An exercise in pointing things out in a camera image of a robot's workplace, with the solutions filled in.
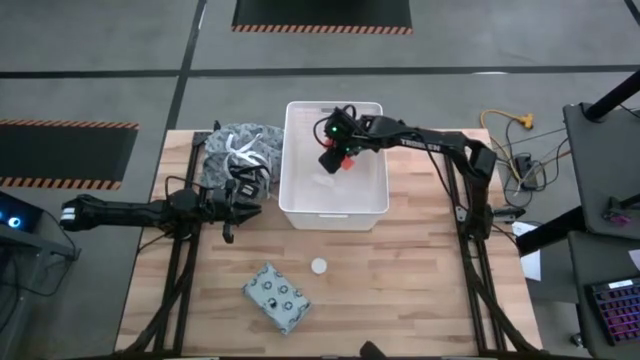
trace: white plastic bin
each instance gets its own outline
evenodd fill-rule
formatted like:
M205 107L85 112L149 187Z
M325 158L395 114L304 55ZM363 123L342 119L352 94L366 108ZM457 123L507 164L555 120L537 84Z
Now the white plastic bin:
M382 115L382 107L365 102L295 101L287 105L279 205L296 229L367 231L389 209L389 180L384 151L362 151L353 167L331 175L318 158L324 147L313 125L347 104L361 114ZM323 124L318 137L324 139Z

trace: white paper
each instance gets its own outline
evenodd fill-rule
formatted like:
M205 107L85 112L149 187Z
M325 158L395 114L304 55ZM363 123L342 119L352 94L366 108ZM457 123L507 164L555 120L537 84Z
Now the white paper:
M520 236L537 228L537 226L516 221L513 223L511 228L513 229L513 233L516 236ZM524 276L527 279L542 281L542 271L540 269L540 250L527 256L521 257L520 263L522 264L522 271L524 272Z
M629 256L631 256L631 260L633 261L633 264L636 266L636 268L640 270L640 250L629 251Z

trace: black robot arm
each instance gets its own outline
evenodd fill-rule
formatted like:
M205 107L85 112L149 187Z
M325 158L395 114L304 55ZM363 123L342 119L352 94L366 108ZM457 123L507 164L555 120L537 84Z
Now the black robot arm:
M428 152L441 153L453 161L464 179L469 194L469 209L463 223L464 235L487 239L493 223L493 212L488 204L489 182L496 163L496 153L478 140L469 139L458 131L441 132L407 126L402 120L385 116L362 115L355 119L355 108L335 108L326 119L324 133L329 139L320 163L331 174L340 169L347 157L362 150L388 149L404 146Z
M231 226L258 215L258 204L235 200L234 181L224 188L202 189L196 193L178 190L166 200L150 203L103 201L91 195L79 195L62 205L60 225L67 231L93 229L99 225L157 227L177 239L191 235L194 225L224 222L223 237L233 242Z

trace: power strip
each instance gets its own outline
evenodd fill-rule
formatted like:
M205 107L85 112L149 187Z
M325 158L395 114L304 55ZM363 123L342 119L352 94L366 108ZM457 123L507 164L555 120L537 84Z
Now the power strip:
M520 184L520 189L533 191L538 189L538 179L533 175L533 171L531 170L534 166L533 161L531 161L531 156L529 155L519 155L516 156L515 159L516 171L520 178L524 178L528 176L525 181Z

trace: crumpled fabric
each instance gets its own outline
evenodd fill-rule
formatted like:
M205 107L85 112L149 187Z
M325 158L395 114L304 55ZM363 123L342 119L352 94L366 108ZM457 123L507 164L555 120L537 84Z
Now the crumpled fabric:
M258 124L230 124L214 131L205 142L205 159L201 183L221 187L229 179L236 184L250 183L258 188L255 197L269 197L270 188L280 181L284 130ZM255 169L255 181L234 176L238 169Z

